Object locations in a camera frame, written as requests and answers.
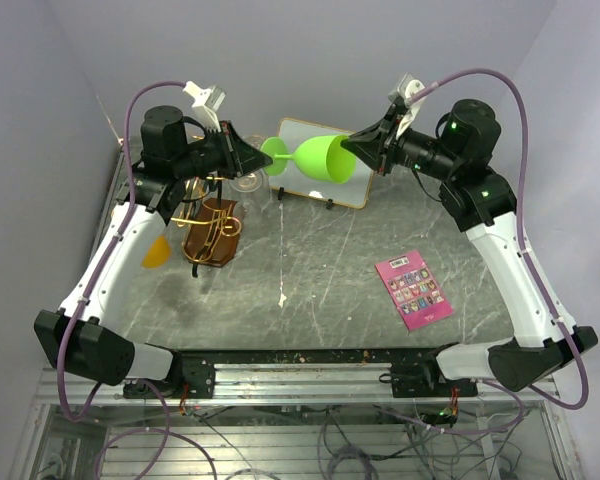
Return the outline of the green plastic goblet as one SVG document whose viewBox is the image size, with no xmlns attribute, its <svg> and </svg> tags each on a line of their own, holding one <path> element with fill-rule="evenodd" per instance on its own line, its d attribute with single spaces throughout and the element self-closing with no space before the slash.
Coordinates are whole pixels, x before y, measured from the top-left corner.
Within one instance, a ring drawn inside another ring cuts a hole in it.
<svg viewBox="0 0 600 480">
<path fill-rule="evenodd" d="M 327 183 L 344 184 L 354 174 L 356 156 L 342 146 L 346 135 L 314 136 L 301 143 L 293 153 L 280 137 L 264 141 L 261 151 L 272 159 L 265 167 L 270 176 L 281 175 L 292 162 L 306 177 Z"/>
</svg>

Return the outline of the orange plastic goblet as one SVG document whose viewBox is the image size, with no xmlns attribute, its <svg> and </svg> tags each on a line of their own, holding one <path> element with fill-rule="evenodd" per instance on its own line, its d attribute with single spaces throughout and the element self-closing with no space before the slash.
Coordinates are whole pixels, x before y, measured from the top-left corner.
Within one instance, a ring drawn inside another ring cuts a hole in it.
<svg viewBox="0 0 600 480">
<path fill-rule="evenodd" d="M 142 267 L 155 269 L 164 265 L 171 256 L 171 247 L 165 235 L 160 235 L 152 243 L 142 260 Z"/>
</svg>

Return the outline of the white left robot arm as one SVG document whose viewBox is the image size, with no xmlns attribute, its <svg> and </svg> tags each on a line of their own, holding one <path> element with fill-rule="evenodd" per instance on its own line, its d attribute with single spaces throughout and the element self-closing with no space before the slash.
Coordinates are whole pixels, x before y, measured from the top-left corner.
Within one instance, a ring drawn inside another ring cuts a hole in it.
<svg viewBox="0 0 600 480">
<path fill-rule="evenodd" d="M 184 200 L 187 181 L 212 173 L 234 179 L 272 163 L 227 120 L 196 141 L 188 140 L 188 125 L 202 124 L 173 106 L 145 113 L 140 159 L 120 191 L 106 237 L 70 295 L 57 310 L 41 311 L 34 322 L 60 384 L 68 374 L 110 386 L 147 379 L 162 397 L 172 397 L 183 387 L 180 353 L 134 343 L 115 331 L 123 299 L 150 247 Z"/>
</svg>

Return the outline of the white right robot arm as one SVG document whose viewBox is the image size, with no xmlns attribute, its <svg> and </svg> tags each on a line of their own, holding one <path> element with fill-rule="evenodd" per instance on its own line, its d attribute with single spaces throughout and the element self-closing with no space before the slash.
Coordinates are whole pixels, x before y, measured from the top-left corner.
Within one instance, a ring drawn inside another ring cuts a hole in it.
<svg viewBox="0 0 600 480">
<path fill-rule="evenodd" d="M 577 325 L 533 263 L 513 189 L 489 165 L 501 134 L 494 110 L 479 100 L 459 100 L 441 117 L 435 136 L 402 129 L 411 112 L 396 100 L 381 120 L 342 146 L 376 173 L 402 166 L 439 181 L 443 208 L 481 255 L 513 326 L 509 339 L 440 348 L 420 373 L 422 387 L 439 396 L 457 379 L 485 378 L 517 392 L 569 363 L 581 364 L 598 336 L 593 327 Z"/>
</svg>

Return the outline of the small clear wine glass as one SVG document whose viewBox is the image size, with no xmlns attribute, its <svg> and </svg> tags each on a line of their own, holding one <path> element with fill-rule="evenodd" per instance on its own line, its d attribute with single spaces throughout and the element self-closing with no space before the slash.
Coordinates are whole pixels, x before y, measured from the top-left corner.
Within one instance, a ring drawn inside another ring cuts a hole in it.
<svg viewBox="0 0 600 480">
<path fill-rule="evenodd" d="M 244 140 L 256 149 L 260 149 L 266 138 L 261 135 L 247 135 Z"/>
</svg>

